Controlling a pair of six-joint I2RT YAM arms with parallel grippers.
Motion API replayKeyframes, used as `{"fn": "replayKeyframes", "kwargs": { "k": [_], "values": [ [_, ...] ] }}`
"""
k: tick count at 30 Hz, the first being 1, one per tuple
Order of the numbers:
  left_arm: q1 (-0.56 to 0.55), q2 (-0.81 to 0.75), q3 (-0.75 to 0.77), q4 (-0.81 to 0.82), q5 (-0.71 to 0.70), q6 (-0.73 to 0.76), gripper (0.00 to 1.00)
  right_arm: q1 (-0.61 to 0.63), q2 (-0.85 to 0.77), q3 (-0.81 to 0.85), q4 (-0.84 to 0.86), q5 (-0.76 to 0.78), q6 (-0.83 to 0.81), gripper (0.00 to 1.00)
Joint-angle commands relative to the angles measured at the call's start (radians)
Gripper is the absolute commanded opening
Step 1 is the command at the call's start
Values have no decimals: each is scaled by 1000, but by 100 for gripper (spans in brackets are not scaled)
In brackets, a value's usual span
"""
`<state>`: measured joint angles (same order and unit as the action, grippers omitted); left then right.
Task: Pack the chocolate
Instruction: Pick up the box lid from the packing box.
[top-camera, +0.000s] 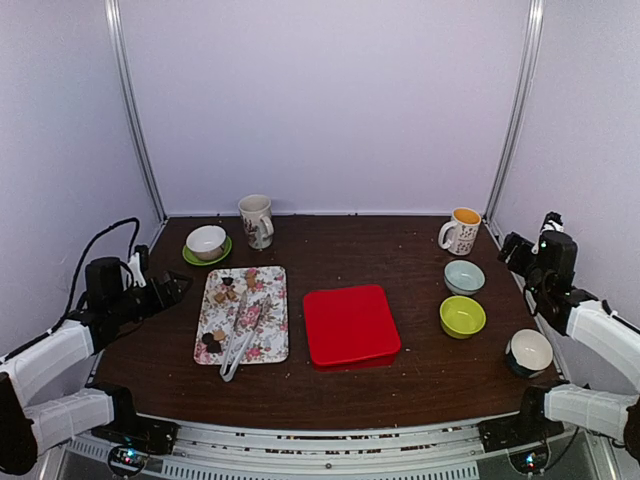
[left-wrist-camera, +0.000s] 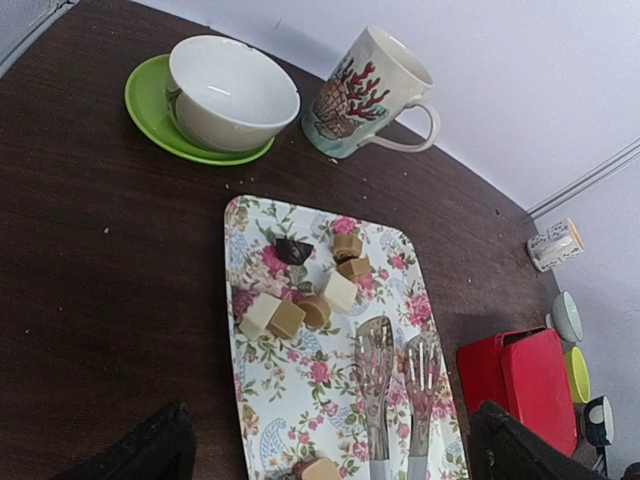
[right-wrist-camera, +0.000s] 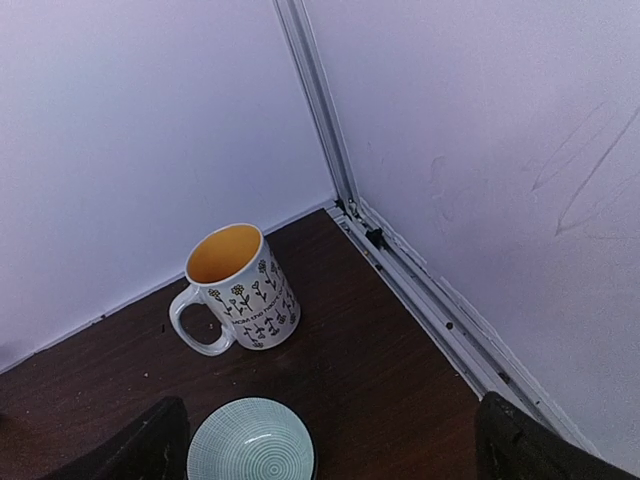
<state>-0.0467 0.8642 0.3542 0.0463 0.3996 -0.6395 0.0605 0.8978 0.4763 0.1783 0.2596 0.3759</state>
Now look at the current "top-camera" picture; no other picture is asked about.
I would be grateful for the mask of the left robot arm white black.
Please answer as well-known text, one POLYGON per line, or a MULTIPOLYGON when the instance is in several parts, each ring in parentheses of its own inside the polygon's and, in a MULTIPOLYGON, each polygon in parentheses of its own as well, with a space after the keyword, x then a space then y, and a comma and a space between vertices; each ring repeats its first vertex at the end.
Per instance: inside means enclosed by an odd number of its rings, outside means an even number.
POLYGON ((77 308, 2 358, 2 473, 24 475, 39 456, 86 431, 145 454, 172 451, 176 423, 139 416, 126 387, 92 383, 57 400, 32 402, 51 381, 123 338, 122 327, 137 327, 180 303, 193 284, 171 271, 147 279, 145 268, 139 253, 128 263, 116 257, 91 261, 77 308))

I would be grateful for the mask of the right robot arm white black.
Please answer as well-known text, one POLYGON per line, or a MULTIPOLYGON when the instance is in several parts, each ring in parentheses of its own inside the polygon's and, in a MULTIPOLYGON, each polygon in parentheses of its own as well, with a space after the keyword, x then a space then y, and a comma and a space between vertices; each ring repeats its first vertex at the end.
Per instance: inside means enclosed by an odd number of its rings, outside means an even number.
POLYGON ((578 245, 566 233, 546 230, 537 241, 512 232, 498 259, 525 281, 533 314, 558 335, 607 363, 626 379, 629 392, 598 391, 569 381, 529 388, 512 430, 530 442, 551 423, 569 423, 621 444, 639 457, 639 328, 607 301, 574 285, 578 245))

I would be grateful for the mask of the metal tongs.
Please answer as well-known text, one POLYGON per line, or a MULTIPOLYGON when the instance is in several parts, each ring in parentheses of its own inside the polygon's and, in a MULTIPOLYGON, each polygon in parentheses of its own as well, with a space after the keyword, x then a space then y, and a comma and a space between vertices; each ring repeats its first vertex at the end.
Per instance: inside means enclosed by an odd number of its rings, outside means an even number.
POLYGON ((266 295, 262 300, 258 302, 259 309, 257 316, 252 326, 249 328, 249 332, 244 336, 241 336, 238 333, 240 321, 246 317, 246 314, 249 311, 249 307, 250 305, 248 291, 246 291, 240 297, 240 303, 236 311, 236 316, 231 333, 229 335, 229 342, 226 350, 224 351, 224 355, 222 357, 222 362, 220 365, 219 375, 225 383, 229 383, 234 379, 235 373, 244 358, 246 350, 248 349, 249 345, 252 343, 256 335, 258 325, 271 307, 271 295, 266 295))

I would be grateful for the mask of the dark heart chocolate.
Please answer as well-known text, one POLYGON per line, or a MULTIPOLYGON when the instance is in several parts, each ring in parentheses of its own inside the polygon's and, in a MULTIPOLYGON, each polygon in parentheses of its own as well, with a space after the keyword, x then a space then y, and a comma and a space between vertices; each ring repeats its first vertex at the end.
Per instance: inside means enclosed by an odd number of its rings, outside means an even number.
POLYGON ((221 344, 218 341, 212 341, 206 347, 208 353, 218 354, 222 351, 221 344))

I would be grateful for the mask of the red box lid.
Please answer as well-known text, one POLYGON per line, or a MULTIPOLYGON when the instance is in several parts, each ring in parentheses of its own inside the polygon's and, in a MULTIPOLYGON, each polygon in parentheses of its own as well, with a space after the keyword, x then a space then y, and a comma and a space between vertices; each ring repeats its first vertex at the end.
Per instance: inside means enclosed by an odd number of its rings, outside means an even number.
POLYGON ((385 290, 375 284, 304 296, 311 364, 321 372, 390 366, 402 347, 385 290))

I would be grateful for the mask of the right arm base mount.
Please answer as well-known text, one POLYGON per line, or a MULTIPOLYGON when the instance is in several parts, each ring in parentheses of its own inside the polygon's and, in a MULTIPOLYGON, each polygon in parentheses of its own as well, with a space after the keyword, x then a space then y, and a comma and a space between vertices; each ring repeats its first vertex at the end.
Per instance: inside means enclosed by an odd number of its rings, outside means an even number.
POLYGON ((517 413, 481 421, 478 432, 485 453, 506 450, 511 466, 520 474, 540 475, 551 465, 548 440, 564 432, 564 425, 545 416, 549 386, 525 390, 517 413))

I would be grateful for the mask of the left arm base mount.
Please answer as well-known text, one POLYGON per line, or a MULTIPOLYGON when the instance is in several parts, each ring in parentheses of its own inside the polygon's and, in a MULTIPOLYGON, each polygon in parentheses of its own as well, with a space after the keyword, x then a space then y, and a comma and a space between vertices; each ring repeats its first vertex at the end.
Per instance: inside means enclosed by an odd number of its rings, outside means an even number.
POLYGON ((179 431, 177 423, 139 415, 126 387, 106 382, 92 383, 89 387, 105 393, 113 406, 113 420, 93 428, 91 434, 113 443, 106 462, 115 475, 129 479, 141 473, 153 455, 173 452, 179 431))

